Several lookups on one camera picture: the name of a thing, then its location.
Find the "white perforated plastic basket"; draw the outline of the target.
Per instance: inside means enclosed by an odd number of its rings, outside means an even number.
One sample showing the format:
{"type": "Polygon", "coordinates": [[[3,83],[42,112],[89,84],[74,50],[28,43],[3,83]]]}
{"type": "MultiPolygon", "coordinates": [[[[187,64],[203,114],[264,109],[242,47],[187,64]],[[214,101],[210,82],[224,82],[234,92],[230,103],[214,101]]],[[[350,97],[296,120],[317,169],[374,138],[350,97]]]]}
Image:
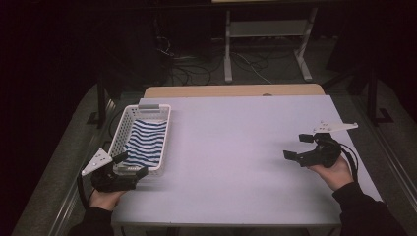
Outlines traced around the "white perforated plastic basket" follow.
{"type": "MultiPolygon", "coordinates": [[[[149,175],[161,176],[164,171],[164,159],[165,159],[165,149],[168,143],[168,133],[170,126],[170,115],[171,115],[171,106],[168,104],[148,104],[148,105],[129,105],[127,106],[122,114],[121,120],[116,129],[115,135],[113,137],[109,154],[111,156],[118,155],[124,151],[124,145],[127,143],[130,135],[133,123],[136,120],[143,120],[147,122],[167,122],[167,128],[165,132],[165,140],[162,148],[162,157],[159,165],[157,167],[148,167],[149,175]]],[[[117,174],[133,174],[134,172],[140,170],[140,166],[127,166],[123,162],[115,164],[113,170],[117,174]]]]}

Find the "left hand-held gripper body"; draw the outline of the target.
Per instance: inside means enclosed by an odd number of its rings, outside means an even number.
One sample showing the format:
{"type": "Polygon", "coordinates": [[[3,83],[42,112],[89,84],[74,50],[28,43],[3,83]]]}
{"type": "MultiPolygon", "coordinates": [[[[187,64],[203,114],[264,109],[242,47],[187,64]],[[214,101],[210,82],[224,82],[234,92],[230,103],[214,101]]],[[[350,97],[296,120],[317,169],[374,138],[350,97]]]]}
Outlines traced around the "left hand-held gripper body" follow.
{"type": "Polygon", "coordinates": [[[90,174],[91,185],[99,192],[111,193],[130,191],[139,180],[134,175],[118,175],[113,171],[115,163],[104,149],[100,148],[81,171],[82,176],[90,174]]]}

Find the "person's right hand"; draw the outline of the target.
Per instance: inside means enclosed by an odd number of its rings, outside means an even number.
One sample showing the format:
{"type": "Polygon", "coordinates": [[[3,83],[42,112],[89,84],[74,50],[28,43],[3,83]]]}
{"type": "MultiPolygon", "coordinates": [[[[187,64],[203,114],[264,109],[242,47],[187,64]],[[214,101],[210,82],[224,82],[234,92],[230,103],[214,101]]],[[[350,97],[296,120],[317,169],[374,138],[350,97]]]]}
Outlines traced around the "person's right hand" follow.
{"type": "Polygon", "coordinates": [[[322,165],[314,165],[310,166],[309,170],[317,173],[333,191],[353,182],[348,163],[341,156],[330,168],[325,168],[322,165]]]}

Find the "grey metal table frame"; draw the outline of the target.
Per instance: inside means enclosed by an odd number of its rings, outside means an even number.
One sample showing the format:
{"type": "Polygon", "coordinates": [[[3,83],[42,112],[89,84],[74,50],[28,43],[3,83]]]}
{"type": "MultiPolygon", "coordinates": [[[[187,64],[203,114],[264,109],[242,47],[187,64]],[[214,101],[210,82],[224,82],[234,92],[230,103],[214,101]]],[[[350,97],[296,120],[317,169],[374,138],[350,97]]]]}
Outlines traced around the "grey metal table frame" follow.
{"type": "Polygon", "coordinates": [[[223,57],[224,80],[227,84],[233,81],[230,39],[243,37],[301,36],[302,42],[293,54],[305,82],[310,83],[313,77],[304,59],[304,53],[310,39],[318,9],[312,8],[306,20],[277,20],[233,22],[231,14],[226,12],[225,53],[223,57]]]}

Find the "person's left hand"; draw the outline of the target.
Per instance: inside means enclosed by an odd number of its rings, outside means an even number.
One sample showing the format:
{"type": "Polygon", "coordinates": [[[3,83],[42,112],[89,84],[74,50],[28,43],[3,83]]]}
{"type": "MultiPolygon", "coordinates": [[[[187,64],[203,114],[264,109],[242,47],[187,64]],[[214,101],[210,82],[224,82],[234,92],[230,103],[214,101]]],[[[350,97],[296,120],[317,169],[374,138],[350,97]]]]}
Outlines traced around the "person's left hand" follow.
{"type": "Polygon", "coordinates": [[[105,193],[94,190],[89,199],[89,205],[91,207],[113,211],[124,194],[125,191],[105,193]]]}

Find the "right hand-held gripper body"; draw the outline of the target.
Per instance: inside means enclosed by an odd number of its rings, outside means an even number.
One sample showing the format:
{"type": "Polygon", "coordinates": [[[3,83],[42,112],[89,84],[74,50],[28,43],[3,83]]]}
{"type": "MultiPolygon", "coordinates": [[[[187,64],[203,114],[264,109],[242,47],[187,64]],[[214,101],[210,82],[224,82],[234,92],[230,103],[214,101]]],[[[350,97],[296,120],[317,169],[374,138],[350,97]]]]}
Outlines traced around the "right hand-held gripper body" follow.
{"type": "Polygon", "coordinates": [[[332,132],[347,131],[356,129],[357,123],[328,123],[322,121],[319,126],[313,129],[313,143],[316,147],[313,150],[297,153],[297,162],[301,167],[310,167],[314,165],[322,165],[325,168],[332,167],[342,153],[348,159],[351,166],[357,166],[357,157],[352,157],[353,152],[348,152],[343,148],[343,144],[336,141],[332,136],[332,132]]]}

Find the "black metal stand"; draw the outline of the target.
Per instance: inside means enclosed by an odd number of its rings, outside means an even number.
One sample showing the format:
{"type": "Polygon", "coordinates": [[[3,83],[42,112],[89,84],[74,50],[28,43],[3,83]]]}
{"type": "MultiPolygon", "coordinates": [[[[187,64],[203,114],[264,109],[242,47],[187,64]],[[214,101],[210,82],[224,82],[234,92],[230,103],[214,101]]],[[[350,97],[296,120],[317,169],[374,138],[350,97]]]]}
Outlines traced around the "black metal stand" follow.
{"type": "Polygon", "coordinates": [[[88,119],[89,125],[95,125],[101,129],[106,120],[106,91],[102,78],[99,78],[96,84],[97,88],[97,111],[93,112],[88,119]]]}
{"type": "Polygon", "coordinates": [[[376,70],[370,68],[370,76],[368,80],[368,95],[367,95],[367,116],[371,123],[378,127],[382,123],[392,123],[393,119],[386,109],[377,108],[377,91],[378,78],[376,70]]]}

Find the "blue white striped cloth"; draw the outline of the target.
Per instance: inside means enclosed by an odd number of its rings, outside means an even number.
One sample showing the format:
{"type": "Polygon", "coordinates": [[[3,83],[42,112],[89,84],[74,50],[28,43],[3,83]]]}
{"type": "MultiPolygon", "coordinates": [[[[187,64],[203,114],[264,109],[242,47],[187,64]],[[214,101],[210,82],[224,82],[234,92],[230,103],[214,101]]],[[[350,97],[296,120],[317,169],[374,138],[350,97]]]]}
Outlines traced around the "blue white striped cloth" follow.
{"type": "Polygon", "coordinates": [[[157,167],[161,161],[167,122],[136,120],[124,145],[127,166],[157,167]]]}

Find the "wooden table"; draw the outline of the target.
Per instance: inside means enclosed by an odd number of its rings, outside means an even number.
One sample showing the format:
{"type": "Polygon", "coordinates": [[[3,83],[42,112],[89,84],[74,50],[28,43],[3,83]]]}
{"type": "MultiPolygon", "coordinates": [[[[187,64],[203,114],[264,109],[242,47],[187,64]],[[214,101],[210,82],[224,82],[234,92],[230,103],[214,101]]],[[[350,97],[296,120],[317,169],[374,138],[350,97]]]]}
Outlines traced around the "wooden table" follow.
{"type": "Polygon", "coordinates": [[[324,95],[317,84],[151,87],[144,98],[324,95]]]}

